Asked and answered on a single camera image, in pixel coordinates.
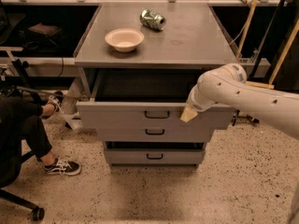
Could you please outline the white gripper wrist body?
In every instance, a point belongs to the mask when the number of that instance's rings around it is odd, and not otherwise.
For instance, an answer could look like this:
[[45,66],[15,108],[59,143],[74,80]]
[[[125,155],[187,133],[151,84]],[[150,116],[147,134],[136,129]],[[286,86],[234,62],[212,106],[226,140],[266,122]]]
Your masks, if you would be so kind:
[[194,86],[188,96],[186,104],[197,112],[205,112],[211,108],[215,102],[206,98],[198,89]]

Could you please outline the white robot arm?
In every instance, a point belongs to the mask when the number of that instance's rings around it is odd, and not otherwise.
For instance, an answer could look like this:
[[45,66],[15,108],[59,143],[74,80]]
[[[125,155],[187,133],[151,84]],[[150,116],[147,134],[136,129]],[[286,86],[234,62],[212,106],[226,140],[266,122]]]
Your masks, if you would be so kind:
[[197,178],[193,224],[298,224],[299,104],[293,93],[254,87],[232,63],[205,72],[182,118],[228,105],[259,119],[214,134]]

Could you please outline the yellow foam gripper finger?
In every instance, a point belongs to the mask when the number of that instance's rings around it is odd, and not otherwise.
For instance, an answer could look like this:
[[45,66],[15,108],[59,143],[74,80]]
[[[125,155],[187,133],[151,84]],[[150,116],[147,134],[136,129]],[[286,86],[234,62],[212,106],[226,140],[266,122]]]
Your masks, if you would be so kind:
[[189,122],[198,115],[197,111],[192,107],[185,106],[183,112],[181,113],[180,119],[184,122]]

